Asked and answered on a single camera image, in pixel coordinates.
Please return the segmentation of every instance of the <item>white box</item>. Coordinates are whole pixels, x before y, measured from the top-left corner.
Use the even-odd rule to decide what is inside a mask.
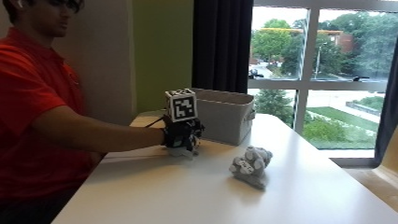
[[[203,139],[240,145],[256,117],[254,96],[191,88],[197,94],[199,119],[205,126]]]

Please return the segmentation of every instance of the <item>red shirt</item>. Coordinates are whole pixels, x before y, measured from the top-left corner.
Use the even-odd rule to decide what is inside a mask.
[[[52,49],[10,28],[0,40],[0,202],[76,189],[91,173],[89,153],[51,144],[29,127],[60,105],[84,113],[76,74]]]

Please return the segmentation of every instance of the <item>black curtain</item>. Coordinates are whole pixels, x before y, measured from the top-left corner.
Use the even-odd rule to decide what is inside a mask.
[[[381,123],[376,140],[374,159],[380,164],[389,146],[389,140],[398,125],[398,40],[394,50],[393,63],[389,72],[389,83],[385,97]]]
[[[192,87],[248,92],[253,0],[196,0]]]

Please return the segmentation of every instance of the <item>stuffed animal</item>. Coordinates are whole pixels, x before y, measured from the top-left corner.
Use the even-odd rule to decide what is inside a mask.
[[[245,155],[236,157],[229,171],[234,178],[257,189],[265,189],[265,167],[269,165],[273,153],[262,147],[248,147]]]

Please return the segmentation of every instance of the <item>window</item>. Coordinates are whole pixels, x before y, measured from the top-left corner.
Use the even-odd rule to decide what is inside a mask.
[[[278,111],[337,157],[352,150],[373,157],[397,11],[390,1],[256,0],[249,93],[258,113]]]

